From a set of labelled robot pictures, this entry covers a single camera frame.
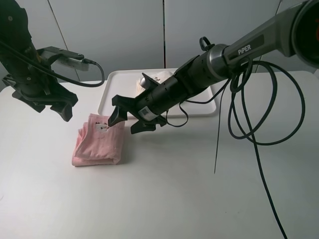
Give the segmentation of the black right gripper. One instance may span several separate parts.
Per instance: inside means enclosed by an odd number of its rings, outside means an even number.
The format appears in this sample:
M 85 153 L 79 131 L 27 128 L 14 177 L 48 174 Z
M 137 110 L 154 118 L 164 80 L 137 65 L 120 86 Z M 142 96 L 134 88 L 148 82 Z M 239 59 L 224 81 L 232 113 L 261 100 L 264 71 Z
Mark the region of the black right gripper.
M 108 118 L 108 126 L 127 121 L 127 113 L 130 113 L 138 119 L 131 126 L 131 134 L 155 131 L 157 124 L 166 125 L 161 114 L 183 100 L 184 86 L 175 77 L 169 77 L 154 89 L 146 90 L 135 98 L 116 95 L 112 98 L 115 109 Z

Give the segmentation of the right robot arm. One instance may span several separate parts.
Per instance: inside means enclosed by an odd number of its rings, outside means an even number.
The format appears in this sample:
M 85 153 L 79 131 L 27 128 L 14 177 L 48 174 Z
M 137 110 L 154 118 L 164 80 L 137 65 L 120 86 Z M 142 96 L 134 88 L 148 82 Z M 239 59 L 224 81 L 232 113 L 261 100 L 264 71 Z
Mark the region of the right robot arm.
M 131 133 L 154 131 L 164 126 L 163 113 L 229 79 L 244 63 L 272 51 L 286 57 L 297 55 L 311 67 L 319 66 L 319 3 L 307 0 L 297 4 L 251 31 L 231 45 L 207 44 L 203 54 L 191 58 L 175 73 L 158 83 L 144 77 L 145 90 L 135 98 L 116 95 L 108 125 L 126 121 L 132 114 L 137 122 Z

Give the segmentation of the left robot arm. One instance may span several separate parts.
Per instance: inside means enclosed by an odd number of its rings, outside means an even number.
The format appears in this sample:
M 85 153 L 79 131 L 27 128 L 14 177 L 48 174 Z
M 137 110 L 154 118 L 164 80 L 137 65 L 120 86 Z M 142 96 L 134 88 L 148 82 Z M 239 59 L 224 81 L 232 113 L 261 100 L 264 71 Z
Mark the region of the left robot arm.
M 63 58 L 81 59 L 56 47 L 35 49 L 28 30 L 26 10 L 14 0 L 0 2 L 0 62 L 8 71 L 2 81 L 14 89 L 12 97 L 37 112 L 46 106 L 69 121 L 77 96 L 58 83 L 51 65 Z

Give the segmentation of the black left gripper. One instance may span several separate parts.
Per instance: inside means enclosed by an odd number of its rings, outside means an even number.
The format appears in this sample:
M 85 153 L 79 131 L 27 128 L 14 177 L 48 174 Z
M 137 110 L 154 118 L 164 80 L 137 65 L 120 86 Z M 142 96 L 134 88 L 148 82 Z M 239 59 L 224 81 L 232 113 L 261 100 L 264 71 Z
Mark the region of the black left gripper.
M 65 122 L 69 122 L 73 117 L 72 107 L 78 102 L 78 98 L 76 94 L 64 88 L 56 80 L 49 82 L 48 94 L 43 89 L 32 94 L 23 92 L 12 75 L 6 75 L 2 81 L 6 86 L 14 89 L 13 98 L 26 103 L 38 113 L 42 112 L 45 106 L 50 106 L 50 109 L 58 113 Z

